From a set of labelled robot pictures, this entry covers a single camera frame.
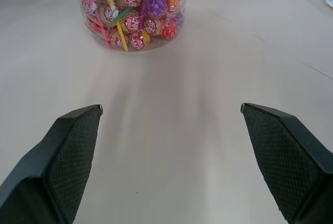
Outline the clear plastic lollipop jar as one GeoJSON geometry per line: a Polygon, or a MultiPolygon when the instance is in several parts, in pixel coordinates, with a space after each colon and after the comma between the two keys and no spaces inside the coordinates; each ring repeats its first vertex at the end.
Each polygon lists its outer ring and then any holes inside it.
{"type": "Polygon", "coordinates": [[[140,51],[166,44],[184,24],[186,0],[79,0],[86,27],[112,49],[140,51]]]}

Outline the orange red wrapped lollipop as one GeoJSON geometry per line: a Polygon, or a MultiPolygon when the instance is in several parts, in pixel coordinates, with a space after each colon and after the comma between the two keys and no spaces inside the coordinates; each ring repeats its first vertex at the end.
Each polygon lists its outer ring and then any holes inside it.
{"type": "Polygon", "coordinates": [[[178,33],[178,28],[175,23],[169,22],[168,25],[165,25],[161,32],[161,38],[165,40],[172,39],[178,33]]]}

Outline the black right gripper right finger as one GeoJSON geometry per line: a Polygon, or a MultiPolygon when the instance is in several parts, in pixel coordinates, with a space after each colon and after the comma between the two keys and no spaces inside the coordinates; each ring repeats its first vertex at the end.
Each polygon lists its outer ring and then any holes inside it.
{"type": "Polygon", "coordinates": [[[258,167],[288,224],[333,224],[333,153],[283,111],[243,103],[258,167]]]}

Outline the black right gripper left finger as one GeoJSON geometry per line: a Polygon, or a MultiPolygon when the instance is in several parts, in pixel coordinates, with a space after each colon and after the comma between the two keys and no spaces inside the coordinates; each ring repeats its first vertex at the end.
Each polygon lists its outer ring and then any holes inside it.
{"type": "Polygon", "coordinates": [[[95,104],[55,120],[0,185],[0,224],[73,224],[102,114],[95,104]]]}

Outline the purple wrapped lollipop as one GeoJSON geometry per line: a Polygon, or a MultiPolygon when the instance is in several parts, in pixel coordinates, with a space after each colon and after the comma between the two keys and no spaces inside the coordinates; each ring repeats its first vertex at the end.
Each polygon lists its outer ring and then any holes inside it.
{"type": "Polygon", "coordinates": [[[175,15],[174,21],[178,29],[184,24],[184,15],[181,11],[175,15]]]}
{"type": "Polygon", "coordinates": [[[167,0],[144,0],[144,2],[144,14],[153,18],[162,17],[168,9],[167,0]]]}

